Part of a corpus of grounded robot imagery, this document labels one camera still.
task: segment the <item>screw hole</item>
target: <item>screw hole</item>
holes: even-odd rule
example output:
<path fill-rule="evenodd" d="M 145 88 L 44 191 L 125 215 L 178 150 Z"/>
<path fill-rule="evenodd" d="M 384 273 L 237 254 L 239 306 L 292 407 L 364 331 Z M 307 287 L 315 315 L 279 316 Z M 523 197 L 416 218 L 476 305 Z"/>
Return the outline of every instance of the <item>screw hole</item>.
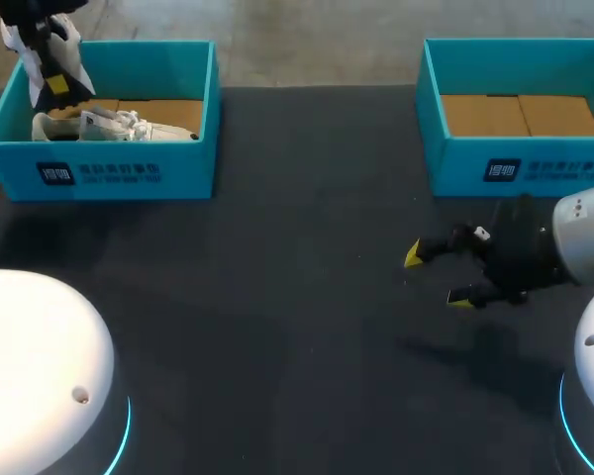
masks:
<path fill-rule="evenodd" d="M 88 391 L 83 389 L 81 386 L 77 386 L 72 390 L 72 399 L 74 399 L 75 402 L 79 404 L 88 404 L 90 402 Z"/>
<path fill-rule="evenodd" d="M 594 334 L 591 334 L 585 338 L 585 346 L 594 346 Z"/>

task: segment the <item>concrete floor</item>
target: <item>concrete floor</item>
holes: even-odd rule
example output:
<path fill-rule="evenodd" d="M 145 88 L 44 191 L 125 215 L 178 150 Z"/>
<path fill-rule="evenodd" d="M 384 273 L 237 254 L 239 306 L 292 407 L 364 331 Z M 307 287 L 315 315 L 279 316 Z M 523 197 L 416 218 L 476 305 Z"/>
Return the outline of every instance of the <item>concrete floor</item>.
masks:
<path fill-rule="evenodd" d="M 415 81 L 424 37 L 594 37 L 594 0 L 91 0 L 86 40 L 209 39 L 225 85 Z M 0 39 L 0 87 L 16 57 Z"/>

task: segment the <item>blue box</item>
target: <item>blue box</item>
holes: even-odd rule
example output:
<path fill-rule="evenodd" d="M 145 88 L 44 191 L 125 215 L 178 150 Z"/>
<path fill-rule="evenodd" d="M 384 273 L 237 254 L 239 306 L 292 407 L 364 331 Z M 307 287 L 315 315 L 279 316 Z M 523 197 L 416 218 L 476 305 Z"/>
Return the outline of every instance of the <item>blue box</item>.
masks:
<path fill-rule="evenodd" d="M 426 40 L 416 91 L 436 196 L 560 197 L 594 186 L 594 137 L 453 137 L 441 94 L 584 96 L 594 116 L 594 40 Z M 506 172 L 499 180 L 496 169 Z"/>
<path fill-rule="evenodd" d="M 200 140 L 31 142 L 34 113 L 20 62 L 0 99 L 0 182 L 9 198 L 38 202 L 211 198 L 220 127 L 215 45 L 85 42 L 81 51 L 97 99 L 202 100 Z M 97 179 L 91 176 L 93 165 L 104 170 Z M 56 176 L 65 179 L 49 181 L 49 169 L 59 170 Z"/>

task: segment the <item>black table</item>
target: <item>black table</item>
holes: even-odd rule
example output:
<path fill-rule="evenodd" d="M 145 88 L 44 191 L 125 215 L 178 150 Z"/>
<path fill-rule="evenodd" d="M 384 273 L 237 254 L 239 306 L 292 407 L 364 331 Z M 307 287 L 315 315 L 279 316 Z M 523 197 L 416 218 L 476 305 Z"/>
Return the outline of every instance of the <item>black table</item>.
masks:
<path fill-rule="evenodd" d="M 495 205 L 432 198 L 413 88 L 225 89 L 223 117 L 209 202 L 0 201 L 0 267 L 65 281 L 110 328 L 134 473 L 553 473 L 594 289 L 458 311 L 470 260 L 401 269 Z"/>

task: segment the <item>white sneaker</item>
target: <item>white sneaker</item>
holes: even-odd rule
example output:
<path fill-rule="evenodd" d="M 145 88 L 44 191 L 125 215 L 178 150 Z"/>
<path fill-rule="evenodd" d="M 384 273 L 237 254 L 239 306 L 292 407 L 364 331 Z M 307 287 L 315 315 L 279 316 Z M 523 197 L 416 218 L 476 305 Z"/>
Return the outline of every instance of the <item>white sneaker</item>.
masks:
<path fill-rule="evenodd" d="M 20 56 L 29 75 L 29 96 L 31 105 L 36 111 L 61 109 L 67 105 L 86 101 L 95 94 L 92 81 L 81 64 L 79 52 L 81 35 L 65 14 L 51 16 L 49 23 L 52 31 L 49 39 L 50 55 L 69 75 L 60 85 L 60 89 L 65 89 L 65 94 L 62 96 L 57 96 L 51 91 L 53 86 L 42 76 L 40 56 L 24 45 L 18 27 L 7 27 L 2 20 L 0 21 L 2 41 L 8 49 Z"/>
<path fill-rule="evenodd" d="M 194 142 L 198 136 L 181 127 L 153 124 L 136 112 L 112 112 L 100 107 L 81 111 L 74 119 L 33 118 L 32 139 L 47 141 Z"/>

